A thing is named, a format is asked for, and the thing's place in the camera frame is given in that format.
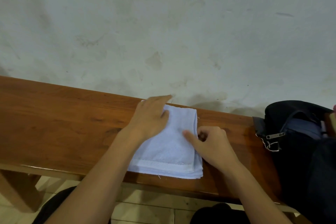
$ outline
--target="folded towel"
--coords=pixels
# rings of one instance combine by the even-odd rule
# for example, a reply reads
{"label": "folded towel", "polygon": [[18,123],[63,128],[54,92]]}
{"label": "folded towel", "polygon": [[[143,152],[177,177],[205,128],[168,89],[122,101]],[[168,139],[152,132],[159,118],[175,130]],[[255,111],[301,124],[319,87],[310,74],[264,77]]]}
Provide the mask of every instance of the folded towel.
{"label": "folded towel", "polygon": [[139,147],[128,170],[186,179],[202,177],[202,158],[182,135],[183,130],[197,135],[196,110],[169,105],[164,110],[169,110],[166,128]]}

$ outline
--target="right hand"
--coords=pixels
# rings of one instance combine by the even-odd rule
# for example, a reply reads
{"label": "right hand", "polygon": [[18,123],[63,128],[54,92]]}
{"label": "right hand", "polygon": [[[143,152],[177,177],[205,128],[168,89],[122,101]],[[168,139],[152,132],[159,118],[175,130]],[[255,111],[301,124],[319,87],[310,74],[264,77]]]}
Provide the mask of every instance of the right hand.
{"label": "right hand", "polygon": [[225,130],[219,127],[201,126],[197,129],[197,134],[201,137],[205,136],[206,140],[201,141],[190,131],[183,131],[183,136],[193,145],[206,162],[225,175],[240,164],[226,136]]}

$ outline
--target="bench leg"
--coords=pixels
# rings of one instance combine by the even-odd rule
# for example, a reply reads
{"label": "bench leg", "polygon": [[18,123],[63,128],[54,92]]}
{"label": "bench leg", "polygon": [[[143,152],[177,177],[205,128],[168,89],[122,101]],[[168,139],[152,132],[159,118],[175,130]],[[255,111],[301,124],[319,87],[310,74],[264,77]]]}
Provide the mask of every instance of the bench leg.
{"label": "bench leg", "polygon": [[35,213],[42,203],[35,179],[25,173],[0,170],[0,193],[24,213]]}

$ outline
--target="tile floor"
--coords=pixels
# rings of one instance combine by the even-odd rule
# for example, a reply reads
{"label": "tile floor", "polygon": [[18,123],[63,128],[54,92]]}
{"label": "tile floor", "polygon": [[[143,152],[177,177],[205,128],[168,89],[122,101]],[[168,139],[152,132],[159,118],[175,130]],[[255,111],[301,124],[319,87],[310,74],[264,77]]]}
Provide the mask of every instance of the tile floor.
{"label": "tile floor", "polygon": [[[36,184],[43,195],[43,202],[66,188],[76,186],[78,181],[42,176]],[[112,224],[189,224],[193,213],[217,202],[161,194],[123,187],[112,214]],[[243,210],[241,205],[230,205]],[[291,208],[283,211],[293,212]],[[0,194],[0,224],[31,224],[36,213],[21,213]]]}

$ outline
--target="wooden bench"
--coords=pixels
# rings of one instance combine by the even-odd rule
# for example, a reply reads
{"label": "wooden bench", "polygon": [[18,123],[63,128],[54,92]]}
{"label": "wooden bench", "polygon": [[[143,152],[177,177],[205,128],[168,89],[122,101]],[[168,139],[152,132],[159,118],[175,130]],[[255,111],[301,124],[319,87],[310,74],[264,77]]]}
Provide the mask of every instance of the wooden bench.
{"label": "wooden bench", "polygon": [[[141,99],[0,76],[0,193],[23,212],[38,209],[36,176],[80,180],[131,119]],[[281,186],[271,156],[255,136],[252,117],[197,109],[198,125],[227,132],[239,160],[274,202]],[[239,203],[222,175],[203,162],[201,179],[127,172],[141,189]]]}

